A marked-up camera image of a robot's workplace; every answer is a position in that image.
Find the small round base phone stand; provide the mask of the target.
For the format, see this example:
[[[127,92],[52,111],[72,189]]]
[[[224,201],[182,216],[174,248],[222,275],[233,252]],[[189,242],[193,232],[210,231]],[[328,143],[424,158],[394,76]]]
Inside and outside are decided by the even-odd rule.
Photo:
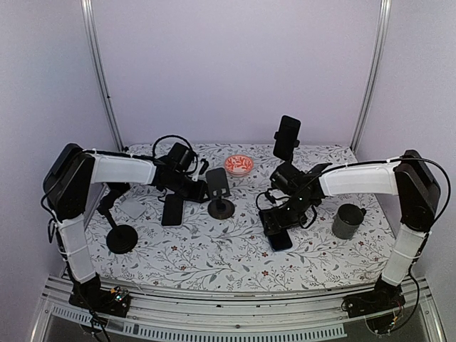
[[[227,174],[223,167],[206,172],[206,181],[210,202],[209,215],[218,220],[229,219],[234,214],[234,203],[227,198],[231,195]]]

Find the black phone with white edge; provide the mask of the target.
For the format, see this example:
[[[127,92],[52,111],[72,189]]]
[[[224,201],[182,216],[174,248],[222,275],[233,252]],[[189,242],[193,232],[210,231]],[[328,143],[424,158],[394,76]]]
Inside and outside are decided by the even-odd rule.
[[[184,200],[172,194],[165,196],[161,225],[163,227],[180,227],[182,225]]]

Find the tall black clamp phone stand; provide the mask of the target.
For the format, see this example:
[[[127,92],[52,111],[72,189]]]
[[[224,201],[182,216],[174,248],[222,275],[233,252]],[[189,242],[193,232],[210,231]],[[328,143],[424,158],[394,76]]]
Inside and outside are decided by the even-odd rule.
[[[299,146],[297,134],[292,132],[275,132],[274,133],[273,156],[284,162],[292,162],[294,149]]]

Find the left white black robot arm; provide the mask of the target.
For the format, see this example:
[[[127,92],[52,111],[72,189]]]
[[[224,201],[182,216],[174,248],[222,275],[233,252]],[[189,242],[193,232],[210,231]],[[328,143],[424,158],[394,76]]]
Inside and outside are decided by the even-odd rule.
[[[197,159],[190,146],[175,143],[167,155],[134,155],[127,152],[84,150],[75,143],[64,147],[43,181],[42,207],[53,219],[59,252],[73,283],[69,303],[96,313],[126,317],[130,308],[128,291],[115,287],[103,290],[91,261],[85,233],[85,211],[91,185],[104,183],[109,193],[100,201],[101,214],[111,230],[106,237],[114,254],[130,252],[138,233],[127,224],[116,224],[110,215],[116,199],[131,184],[170,190],[184,201],[204,203],[209,199],[207,183],[192,179],[189,169]]]

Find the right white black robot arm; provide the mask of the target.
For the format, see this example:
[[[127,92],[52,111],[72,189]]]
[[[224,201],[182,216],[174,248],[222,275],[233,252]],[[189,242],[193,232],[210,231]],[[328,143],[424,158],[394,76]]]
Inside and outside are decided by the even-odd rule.
[[[400,201],[400,229],[392,252],[373,290],[345,296],[342,308],[354,318],[403,306],[400,287],[420,258],[432,226],[438,219],[441,189],[429,169],[430,161],[415,150],[389,160],[357,162],[332,167],[317,164],[308,172],[284,162],[270,180],[288,199],[269,209],[260,209],[264,235],[275,250],[289,248],[288,229],[303,226],[306,210],[322,199],[347,194],[383,194]]]

